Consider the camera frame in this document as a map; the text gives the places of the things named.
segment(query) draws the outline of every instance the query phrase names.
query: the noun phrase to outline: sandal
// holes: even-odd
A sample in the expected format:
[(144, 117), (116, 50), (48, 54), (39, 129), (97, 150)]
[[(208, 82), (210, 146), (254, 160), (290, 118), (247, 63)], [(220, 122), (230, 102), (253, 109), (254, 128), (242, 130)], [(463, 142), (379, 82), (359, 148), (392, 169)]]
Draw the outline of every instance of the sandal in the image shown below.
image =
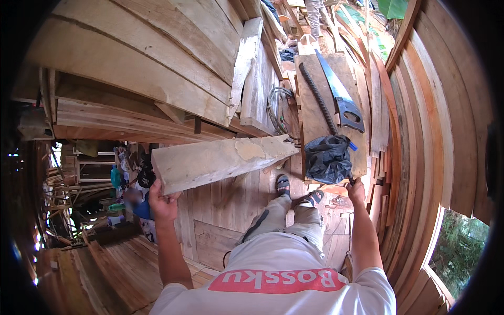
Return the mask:
[(287, 195), (290, 197), (290, 182), (286, 175), (280, 175), (277, 179), (278, 196)]
[(321, 190), (316, 190), (316, 191), (313, 191), (311, 193), (309, 193), (308, 195), (306, 195), (306, 197), (304, 197), (303, 201), (308, 201), (311, 203), (312, 206), (316, 206), (319, 204), (319, 202), (322, 200), (322, 198), (324, 197), (324, 192), (321, 191)]

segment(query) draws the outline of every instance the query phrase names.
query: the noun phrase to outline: red logo patch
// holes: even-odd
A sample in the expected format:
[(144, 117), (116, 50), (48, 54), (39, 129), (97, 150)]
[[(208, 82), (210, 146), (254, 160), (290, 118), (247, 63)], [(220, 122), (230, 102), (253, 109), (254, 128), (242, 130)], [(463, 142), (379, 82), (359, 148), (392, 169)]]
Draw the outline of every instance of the red logo patch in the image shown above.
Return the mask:
[(333, 269), (290, 271), (232, 270), (220, 274), (210, 291), (288, 294), (305, 290), (338, 291), (346, 284)]

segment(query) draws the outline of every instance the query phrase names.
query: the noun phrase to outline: wooden workbench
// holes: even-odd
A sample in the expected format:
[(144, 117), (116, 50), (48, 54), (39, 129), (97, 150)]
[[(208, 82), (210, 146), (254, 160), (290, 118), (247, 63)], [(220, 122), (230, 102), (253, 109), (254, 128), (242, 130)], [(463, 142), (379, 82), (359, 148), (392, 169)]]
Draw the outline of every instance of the wooden workbench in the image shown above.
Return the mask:
[[(357, 91), (357, 86), (355, 80), (352, 77), (352, 73), (350, 72), (350, 68), (348, 66), (347, 61), (345, 60), (344, 53), (331, 53), (331, 54), (323, 54), (329, 66), (333, 69), (334, 73), (338, 76), (341, 83), (345, 86), (348, 93), (352, 97), (353, 101), (362, 113), (362, 104), (359, 98), (359, 94)], [(328, 136), (330, 135), (329, 127), (322, 115), (322, 112), (315, 100), (313, 92), (309, 88), (306, 80), (303, 75), (299, 71), (299, 64), (301, 62), (304, 63), (304, 67), (308, 70), (311, 78), (315, 82), (320, 94), (322, 95), (326, 106), (328, 107), (329, 112), (334, 117), (336, 110), (336, 104), (333, 101), (333, 96), (331, 94), (331, 89), (329, 88), (329, 84), (327, 82), (326, 76), (324, 75), (324, 71), (320, 65), (319, 60), (317, 59), (317, 55), (315, 54), (307, 54), (307, 55), (299, 55), (294, 57), (294, 61), (296, 64), (296, 72), (297, 72), (297, 89), (299, 93), (298, 104), (301, 106), (301, 122), (302, 122), (302, 133), (301, 133), (301, 144), (302, 147), (313, 139), (318, 137)], [(360, 133), (355, 129), (351, 129), (349, 127), (339, 127), (338, 132), (342, 135), (347, 136), (357, 147), (357, 151), (353, 151), (350, 149), (350, 161), (352, 162), (352, 175), (354, 177), (363, 176), (367, 173), (367, 164), (366, 164), (366, 138), (365, 134)], [(305, 174), (304, 169), (304, 151), (303, 153), (303, 175)]]

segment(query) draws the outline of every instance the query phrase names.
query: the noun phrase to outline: grey pants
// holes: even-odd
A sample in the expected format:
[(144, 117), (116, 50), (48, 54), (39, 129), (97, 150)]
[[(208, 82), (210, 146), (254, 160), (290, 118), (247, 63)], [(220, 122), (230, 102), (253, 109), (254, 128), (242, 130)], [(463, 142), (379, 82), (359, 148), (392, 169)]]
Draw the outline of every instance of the grey pants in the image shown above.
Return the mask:
[[(265, 210), (269, 210), (260, 226), (256, 228), (247, 238), (247, 241), (256, 235), (268, 232), (285, 232), (295, 234), (306, 238), (309, 243), (317, 248), (321, 258), (324, 258), (322, 244), (324, 237), (324, 224), (322, 222), (319, 210), (311, 205), (310, 202), (301, 202), (294, 207), (294, 224), (286, 227), (285, 216), (289, 211), (292, 200), (288, 195), (282, 195), (270, 201)], [(256, 216), (251, 227), (255, 225), (260, 215)]]
[(320, 35), (320, 18), (322, 22), (329, 25), (326, 16), (328, 16), (327, 9), (324, 6), (323, 0), (305, 0), (306, 11), (308, 11), (308, 21), (310, 22), (311, 35), (318, 40)]

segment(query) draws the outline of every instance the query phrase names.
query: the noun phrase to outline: black plastic bag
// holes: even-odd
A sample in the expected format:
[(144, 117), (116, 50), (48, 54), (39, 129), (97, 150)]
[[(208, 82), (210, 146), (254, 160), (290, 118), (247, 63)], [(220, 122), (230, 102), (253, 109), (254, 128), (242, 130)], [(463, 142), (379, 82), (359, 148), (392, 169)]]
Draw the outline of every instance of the black plastic bag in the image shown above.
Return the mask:
[(304, 146), (306, 177), (325, 184), (336, 184), (348, 177), (352, 162), (346, 136), (326, 136)]

